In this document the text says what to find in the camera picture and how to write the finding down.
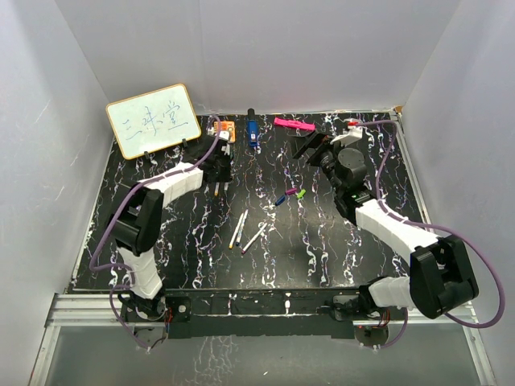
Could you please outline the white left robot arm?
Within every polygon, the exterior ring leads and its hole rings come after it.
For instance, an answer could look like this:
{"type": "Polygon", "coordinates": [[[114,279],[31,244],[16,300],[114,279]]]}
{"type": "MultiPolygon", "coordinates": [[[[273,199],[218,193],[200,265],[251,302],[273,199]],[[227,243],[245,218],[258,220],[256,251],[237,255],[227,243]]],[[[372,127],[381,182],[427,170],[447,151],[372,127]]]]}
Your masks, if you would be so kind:
{"type": "Polygon", "coordinates": [[[162,289],[153,248],[159,238],[163,209],[204,183],[228,183],[232,179],[231,145],[221,139],[211,150],[209,137],[189,146],[182,161],[160,175],[143,179],[117,218],[110,235],[123,264],[129,267],[130,291],[141,298],[138,311],[150,321],[159,320],[166,301],[157,294],[162,289]]]}

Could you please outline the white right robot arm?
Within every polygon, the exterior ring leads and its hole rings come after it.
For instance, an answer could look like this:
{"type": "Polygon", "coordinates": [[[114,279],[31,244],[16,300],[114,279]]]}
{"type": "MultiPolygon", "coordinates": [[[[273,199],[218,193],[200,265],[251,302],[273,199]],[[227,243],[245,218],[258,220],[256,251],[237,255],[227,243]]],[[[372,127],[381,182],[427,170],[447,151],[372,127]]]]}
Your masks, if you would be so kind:
{"type": "Polygon", "coordinates": [[[388,245],[408,264],[409,274],[374,279],[338,308],[370,319],[389,307],[416,308],[435,319],[476,298],[479,286],[464,242],[456,236],[436,236],[393,211],[383,211],[376,194],[365,186],[365,157],[350,146],[353,141],[348,134],[334,138],[315,131],[292,137],[290,147],[295,159],[312,152],[307,164],[327,177],[340,215],[388,245]]]}

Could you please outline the white pen orange tip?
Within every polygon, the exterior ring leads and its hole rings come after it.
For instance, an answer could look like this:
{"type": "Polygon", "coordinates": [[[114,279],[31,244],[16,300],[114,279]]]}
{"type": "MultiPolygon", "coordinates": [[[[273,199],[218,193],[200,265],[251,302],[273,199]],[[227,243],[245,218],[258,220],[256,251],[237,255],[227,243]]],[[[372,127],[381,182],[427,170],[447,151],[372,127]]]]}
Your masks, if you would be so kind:
{"type": "Polygon", "coordinates": [[[231,237],[231,240],[229,242],[229,248],[230,249],[233,249],[234,246],[238,243],[238,240],[239,240],[239,234],[240,234],[240,230],[241,230],[241,225],[243,223],[243,219],[244,219],[244,213],[242,213],[238,219],[238,222],[237,222],[237,226],[233,232],[233,235],[231,237]]]}

